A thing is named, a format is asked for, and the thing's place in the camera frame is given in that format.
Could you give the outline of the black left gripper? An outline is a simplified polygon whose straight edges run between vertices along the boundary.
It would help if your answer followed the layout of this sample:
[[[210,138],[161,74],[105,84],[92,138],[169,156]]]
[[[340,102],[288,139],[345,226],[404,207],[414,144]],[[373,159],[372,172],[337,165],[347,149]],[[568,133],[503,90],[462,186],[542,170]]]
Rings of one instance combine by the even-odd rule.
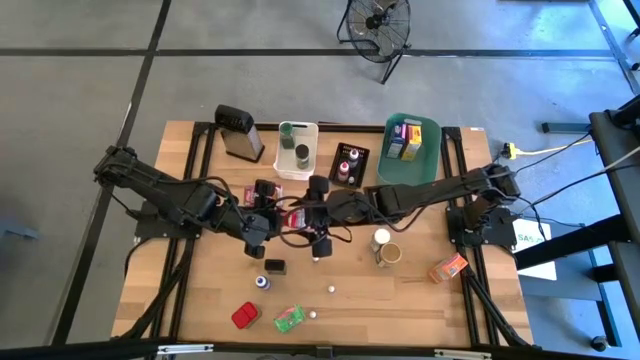
[[[258,179],[254,184],[254,197],[273,198],[276,194],[276,184],[271,181]],[[244,213],[243,214],[242,234],[246,244],[244,245],[244,253],[253,259],[263,259],[265,256],[265,247],[261,244],[264,240],[264,218],[260,215]]]

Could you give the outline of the yellow Corn Pops box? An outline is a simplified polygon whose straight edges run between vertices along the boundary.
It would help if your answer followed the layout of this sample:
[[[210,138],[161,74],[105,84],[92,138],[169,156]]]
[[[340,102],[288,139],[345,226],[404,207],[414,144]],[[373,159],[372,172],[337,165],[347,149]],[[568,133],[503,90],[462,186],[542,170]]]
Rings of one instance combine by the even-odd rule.
[[[422,146],[422,128],[420,125],[406,125],[406,143],[401,154],[402,161],[413,161]]]

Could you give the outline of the pink cereal box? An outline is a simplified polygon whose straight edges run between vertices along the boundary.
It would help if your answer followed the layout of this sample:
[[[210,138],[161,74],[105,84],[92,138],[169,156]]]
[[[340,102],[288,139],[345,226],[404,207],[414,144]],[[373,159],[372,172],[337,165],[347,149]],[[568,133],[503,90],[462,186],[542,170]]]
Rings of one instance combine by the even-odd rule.
[[[272,201],[277,198],[280,198],[283,195],[283,188],[281,185],[276,184],[275,190],[271,195],[267,196],[267,199]],[[255,205],[255,199],[257,195],[255,194],[255,186],[247,185],[244,187],[244,205],[247,207],[253,207]]]

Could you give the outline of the black slotted plastic basket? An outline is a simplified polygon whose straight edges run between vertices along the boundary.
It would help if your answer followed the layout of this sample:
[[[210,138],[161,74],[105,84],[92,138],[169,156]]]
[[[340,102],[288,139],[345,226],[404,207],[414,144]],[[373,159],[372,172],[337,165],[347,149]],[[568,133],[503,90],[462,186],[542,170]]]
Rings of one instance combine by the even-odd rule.
[[[347,183],[342,183],[337,179],[338,167],[339,167],[341,162],[343,162],[343,161],[347,161],[348,162],[349,151],[352,148],[356,148],[360,152],[358,165],[353,169],[350,168],[350,172],[349,172],[349,177],[353,176],[355,178],[355,183],[354,184],[349,184],[348,182]],[[369,149],[366,149],[366,148],[363,148],[363,147],[360,147],[360,146],[356,146],[356,145],[351,145],[351,144],[340,142],[337,145],[335,156],[334,156],[331,168],[330,168],[330,172],[329,172],[329,176],[328,176],[329,180],[333,184],[338,185],[338,186],[342,186],[342,187],[346,187],[346,188],[352,188],[352,189],[360,188],[362,186],[362,184],[363,184],[363,181],[364,181],[366,168],[367,168],[367,163],[368,163],[368,159],[369,159],[369,154],[370,154],[370,150]]]

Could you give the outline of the white plastic bin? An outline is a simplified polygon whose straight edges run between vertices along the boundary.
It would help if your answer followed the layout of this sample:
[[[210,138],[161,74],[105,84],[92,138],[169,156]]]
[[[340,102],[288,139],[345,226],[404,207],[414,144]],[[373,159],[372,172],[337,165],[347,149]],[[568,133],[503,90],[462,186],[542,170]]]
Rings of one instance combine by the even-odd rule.
[[[277,175],[285,180],[306,181],[312,176],[316,168],[316,156],[319,137],[319,127],[316,123],[285,121],[293,124],[296,146],[305,144],[310,149],[310,164],[306,170],[300,170],[296,166],[295,148],[283,149],[278,140],[276,160],[273,168]]]

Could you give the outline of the white-lidded seasoning jar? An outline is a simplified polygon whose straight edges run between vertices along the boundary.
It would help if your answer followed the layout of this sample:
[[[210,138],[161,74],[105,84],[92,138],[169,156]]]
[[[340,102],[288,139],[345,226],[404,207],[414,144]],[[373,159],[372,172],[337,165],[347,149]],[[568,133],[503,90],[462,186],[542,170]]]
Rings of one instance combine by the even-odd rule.
[[[370,241],[370,247],[374,253],[378,252],[385,244],[391,241],[391,234],[384,228],[378,228],[374,231]]]

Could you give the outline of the tan-lidded seasoning jar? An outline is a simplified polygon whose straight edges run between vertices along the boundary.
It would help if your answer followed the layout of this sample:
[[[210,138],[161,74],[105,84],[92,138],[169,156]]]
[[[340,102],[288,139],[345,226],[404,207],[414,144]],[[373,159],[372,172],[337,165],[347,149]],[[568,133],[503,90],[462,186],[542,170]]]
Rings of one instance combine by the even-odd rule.
[[[396,243],[389,242],[380,247],[376,253],[376,263],[379,267],[396,264],[402,257],[402,249]]]

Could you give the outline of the green-lidded spice jar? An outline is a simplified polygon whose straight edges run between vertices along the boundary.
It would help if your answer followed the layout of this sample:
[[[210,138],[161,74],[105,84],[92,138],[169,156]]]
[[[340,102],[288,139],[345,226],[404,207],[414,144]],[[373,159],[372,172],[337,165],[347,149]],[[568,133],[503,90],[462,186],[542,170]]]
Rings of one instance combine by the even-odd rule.
[[[296,147],[292,123],[282,122],[279,124],[279,139],[283,149],[291,150]]]

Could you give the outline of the green Apple Jacks box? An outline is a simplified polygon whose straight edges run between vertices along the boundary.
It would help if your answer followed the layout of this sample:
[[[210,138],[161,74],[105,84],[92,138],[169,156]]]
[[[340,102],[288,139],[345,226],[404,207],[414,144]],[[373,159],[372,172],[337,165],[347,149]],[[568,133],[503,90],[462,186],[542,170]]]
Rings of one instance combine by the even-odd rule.
[[[306,320],[304,309],[296,304],[287,308],[274,319],[274,325],[280,333],[290,332],[292,329],[300,325]]]

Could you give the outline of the blue Frosted Flakes box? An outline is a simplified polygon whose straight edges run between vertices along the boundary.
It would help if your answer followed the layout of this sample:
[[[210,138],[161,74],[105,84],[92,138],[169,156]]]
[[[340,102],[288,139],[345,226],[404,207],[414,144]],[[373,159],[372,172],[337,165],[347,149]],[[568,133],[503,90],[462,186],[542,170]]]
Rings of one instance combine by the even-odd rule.
[[[396,122],[389,133],[387,157],[398,159],[406,144],[406,124]]]

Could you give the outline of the small orange box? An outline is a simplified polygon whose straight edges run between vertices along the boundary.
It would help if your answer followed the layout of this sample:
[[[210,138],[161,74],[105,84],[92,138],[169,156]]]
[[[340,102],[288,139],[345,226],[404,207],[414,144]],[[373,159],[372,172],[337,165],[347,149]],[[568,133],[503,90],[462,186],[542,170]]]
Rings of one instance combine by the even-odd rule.
[[[429,276],[435,283],[441,283],[454,278],[468,265],[468,261],[460,253],[456,252],[432,268]]]

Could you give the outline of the black front crossbar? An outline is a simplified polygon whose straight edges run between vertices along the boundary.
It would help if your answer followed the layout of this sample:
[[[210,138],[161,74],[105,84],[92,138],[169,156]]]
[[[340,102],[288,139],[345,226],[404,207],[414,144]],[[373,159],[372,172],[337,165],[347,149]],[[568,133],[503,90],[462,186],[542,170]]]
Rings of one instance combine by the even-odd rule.
[[[169,338],[115,339],[101,342],[0,349],[0,360],[126,360],[152,355],[259,353],[337,356],[433,357],[455,360],[624,360],[542,350],[533,346],[476,345],[469,348],[411,346],[287,345],[258,343],[173,343]]]

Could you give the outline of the white sign green letters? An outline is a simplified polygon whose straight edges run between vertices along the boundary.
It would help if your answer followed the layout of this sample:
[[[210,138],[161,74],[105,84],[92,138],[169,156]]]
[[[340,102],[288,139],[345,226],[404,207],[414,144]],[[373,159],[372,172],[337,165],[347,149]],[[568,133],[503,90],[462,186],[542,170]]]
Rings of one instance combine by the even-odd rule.
[[[536,220],[516,219],[513,223],[515,244],[511,247],[514,255],[527,251],[537,245],[543,244],[552,237],[549,224]],[[532,277],[536,279],[556,281],[557,271],[553,260],[541,262],[543,255],[540,251],[534,252],[529,257],[518,257],[517,273],[520,276]]]

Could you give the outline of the black work desk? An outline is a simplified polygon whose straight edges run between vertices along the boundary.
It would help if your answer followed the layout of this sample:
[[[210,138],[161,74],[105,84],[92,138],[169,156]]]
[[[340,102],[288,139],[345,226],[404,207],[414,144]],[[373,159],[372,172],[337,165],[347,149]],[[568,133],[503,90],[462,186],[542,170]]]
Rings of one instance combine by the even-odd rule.
[[[592,268],[592,279],[598,284],[620,283],[640,340],[640,95],[618,109],[594,112],[589,119],[587,131],[594,138],[604,168],[542,196],[533,204],[543,203],[573,186],[605,175],[619,213],[547,240],[522,251],[515,258],[529,257],[540,251],[541,262],[546,262],[607,246],[613,263]]]

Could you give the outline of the black aluminium rig frame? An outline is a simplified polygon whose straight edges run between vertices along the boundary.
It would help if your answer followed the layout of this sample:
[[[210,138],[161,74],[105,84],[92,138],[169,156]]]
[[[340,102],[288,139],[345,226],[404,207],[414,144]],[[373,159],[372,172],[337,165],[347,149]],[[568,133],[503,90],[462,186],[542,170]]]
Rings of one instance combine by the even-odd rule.
[[[167,122],[155,166],[183,176],[193,121]],[[376,163],[383,126],[319,125],[316,174],[326,176],[338,143],[371,150],[363,185],[376,184]],[[242,200],[244,187],[256,179],[282,184],[284,194],[301,196],[307,182],[278,179],[272,163],[277,131],[260,130],[265,153],[259,163],[229,156],[219,133],[213,141],[209,173],[224,178]],[[195,241],[178,340],[287,345],[368,345],[470,347],[464,296],[459,275],[435,284],[429,272],[454,252],[446,226],[446,204],[425,210],[409,230],[392,240],[403,251],[400,262],[378,267],[369,245],[375,227],[352,230],[351,244],[333,241],[333,255],[313,262],[310,249],[293,249],[276,238],[266,245],[266,258],[284,259],[286,275],[266,275],[264,260],[243,253],[242,243],[222,234],[204,233]],[[150,240],[130,261],[111,335],[121,335],[150,305],[157,294],[168,240]],[[525,341],[533,343],[529,319],[513,258],[501,248],[483,246],[493,301]],[[255,278],[265,274],[271,288],[258,289]],[[328,286],[335,292],[329,293]],[[238,329],[231,315],[253,302],[261,317],[247,329]],[[274,317],[293,305],[315,311],[290,332],[276,330]]]

